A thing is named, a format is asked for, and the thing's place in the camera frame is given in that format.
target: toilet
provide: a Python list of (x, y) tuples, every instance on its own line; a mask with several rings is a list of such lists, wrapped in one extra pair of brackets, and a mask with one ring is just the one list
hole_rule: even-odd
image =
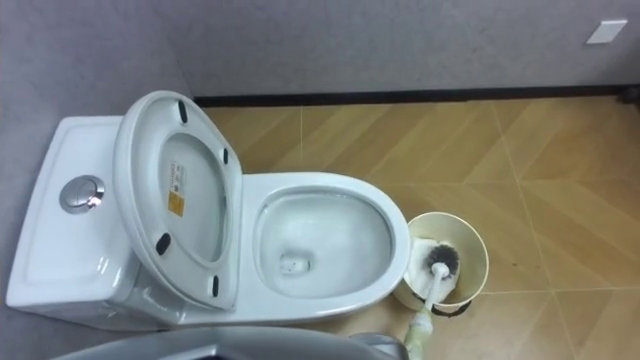
[(125, 116), (60, 123), (6, 302), (122, 331), (312, 321), (391, 293), (409, 252), (381, 190), (330, 173), (243, 174), (193, 101), (156, 91)]

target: brush head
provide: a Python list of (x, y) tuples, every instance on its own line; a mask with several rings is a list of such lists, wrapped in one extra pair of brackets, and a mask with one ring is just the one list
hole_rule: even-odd
[(446, 279), (455, 276), (460, 269), (460, 255), (452, 246), (446, 243), (439, 243), (424, 259), (424, 267), (433, 274), (433, 264), (436, 263), (443, 263), (449, 268), (449, 274), (445, 277)]

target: toilet lid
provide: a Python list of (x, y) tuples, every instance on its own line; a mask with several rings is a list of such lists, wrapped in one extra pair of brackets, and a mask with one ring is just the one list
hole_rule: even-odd
[(149, 272), (185, 300), (231, 308), (242, 171), (209, 117), (174, 92), (141, 98), (120, 125), (113, 172), (122, 220)]

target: sticker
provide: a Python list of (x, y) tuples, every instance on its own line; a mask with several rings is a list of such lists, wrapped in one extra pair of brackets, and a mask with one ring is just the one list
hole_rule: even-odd
[(168, 209), (172, 213), (182, 217), (184, 215), (184, 185), (186, 183), (186, 171), (184, 166), (175, 161), (171, 162), (169, 168), (169, 205)]

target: toilet tank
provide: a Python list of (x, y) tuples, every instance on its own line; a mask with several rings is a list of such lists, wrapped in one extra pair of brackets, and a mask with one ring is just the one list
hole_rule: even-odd
[[(181, 303), (141, 269), (115, 202), (112, 157), (120, 120), (60, 123), (22, 226), (8, 306), (108, 330), (152, 330), (178, 321)], [(67, 186), (70, 194), (61, 199), (63, 188), (83, 176), (91, 182)], [(95, 183), (104, 190), (101, 198), (69, 208)]]

